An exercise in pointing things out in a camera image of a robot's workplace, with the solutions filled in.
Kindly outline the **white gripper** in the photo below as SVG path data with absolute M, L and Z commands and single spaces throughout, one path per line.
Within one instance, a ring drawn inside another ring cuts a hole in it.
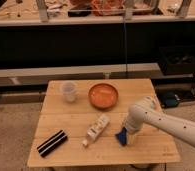
M 143 123 L 133 119 L 126 118 L 124 120 L 124 127 L 129 134 L 136 134 L 142 128 Z

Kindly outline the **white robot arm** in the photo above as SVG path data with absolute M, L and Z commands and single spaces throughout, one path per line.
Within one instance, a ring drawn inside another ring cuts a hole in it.
M 124 120 L 130 134 L 139 132 L 144 123 L 154 126 L 195 148 L 195 122 L 159 112 L 154 98 L 144 97 L 133 103 Z

